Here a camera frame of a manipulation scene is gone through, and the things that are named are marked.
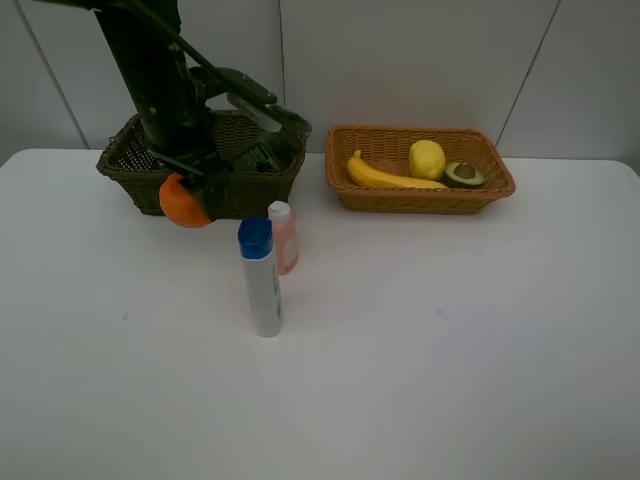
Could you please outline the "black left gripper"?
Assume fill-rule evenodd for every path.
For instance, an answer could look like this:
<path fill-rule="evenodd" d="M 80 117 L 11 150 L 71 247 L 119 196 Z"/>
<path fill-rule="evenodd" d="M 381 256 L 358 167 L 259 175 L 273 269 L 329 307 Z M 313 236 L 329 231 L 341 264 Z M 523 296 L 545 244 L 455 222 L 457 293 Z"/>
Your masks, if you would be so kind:
<path fill-rule="evenodd" d="M 208 99 L 225 91 L 210 74 L 139 76 L 139 117 L 147 145 L 175 171 L 169 175 L 169 190 L 202 190 L 202 205 L 210 220 L 230 218 L 230 173 L 219 172 L 223 162 L 213 136 L 215 115 L 206 106 Z"/>

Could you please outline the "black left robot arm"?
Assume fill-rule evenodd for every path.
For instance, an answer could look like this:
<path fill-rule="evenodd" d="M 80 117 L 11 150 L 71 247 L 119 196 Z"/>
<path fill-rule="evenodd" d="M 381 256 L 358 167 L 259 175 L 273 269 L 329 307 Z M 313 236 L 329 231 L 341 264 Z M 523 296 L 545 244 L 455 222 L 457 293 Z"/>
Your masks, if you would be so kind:
<path fill-rule="evenodd" d="M 101 154 L 98 171 L 145 215 L 187 228 L 230 217 L 231 166 L 206 105 L 225 86 L 203 67 L 188 66 L 176 2 L 71 5 L 94 13 L 137 112 Z"/>

